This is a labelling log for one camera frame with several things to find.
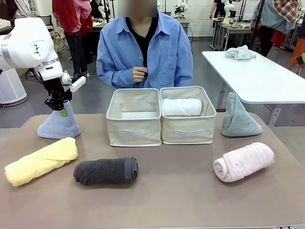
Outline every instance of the shoe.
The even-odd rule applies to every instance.
[[[85,71],[85,72],[81,72],[81,76],[89,77],[90,74],[88,73],[88,71]]]

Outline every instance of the beige fabric storage box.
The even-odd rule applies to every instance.
[[[106,114],[112,146],[161,145],[161,105],[157,89],[118,89]]]
[[[169,145],[210,144],[213,142],[216,110],[205,90],[199,86],[171,87],[160,90],[163,99],[200,99],[200,116],[164,116],[162,114],[162,141]]]

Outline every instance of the light blue cloth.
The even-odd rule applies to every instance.
[[[265,1],[261,17],[261,25],[280,31],[283,34],[288,34],[290,30],[295,28],[295,23],[296,20],[288,22],[276,11],[273,6],[273,0]]]
[[[160,89],[190,84],[193,77],[190,41],[176,19],[159,11],[158,15],[158,26],[148,49],[148,77],[140,83],[133,81],[132,68],[143,67],[143,56],[126,18],[116,18],[102,29],[96,68],[106,84],[115,89]]]
[[[259,135],[262,131],[262,127],[249,115],[238,96],[230,92],[221,134],[226,137],[238,137]]]
[[[64,117],[62,111],[53,111],[47,120],[38,127],[39,137],[51,139],[63,139],[66,137],[76,137],[81,131],[76,123],[71,104],[68,100],[63,103],[67,116]]]

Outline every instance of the yellow towel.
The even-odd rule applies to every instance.
[[[20,186],[63,166],[77,156],[75,139],[67,137],[5,166],[5,175],[13,186]]]

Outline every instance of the white wall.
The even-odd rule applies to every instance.
[[[37,8],[39,11],[39,15],[47,16],[52,15],[52,0],[35,0],[37,3]],[[114,0],[114,13],[115,16],[118,16],[118,1]],[[193,36],[212,36],[212,21],[209,20],[209,15],[211,11],[211,7],[214,0],[189,0],[188,6],[189,9],[185,13],[186,18],[193,19],[195,22],[191,23]],[[161,3],[161,11],[164,11],[165,0],[159,0]],[[172,12],[172,16],[174,15],[174,8],[177,4],[178,0],[166,0],[166,11]],[[240,8],[242,2],[233,2],[235,5],[236,13],[240,13]],[[112,13],[112,2],[109,1],[109,6],[111,9],[111,18],[113,18]]]

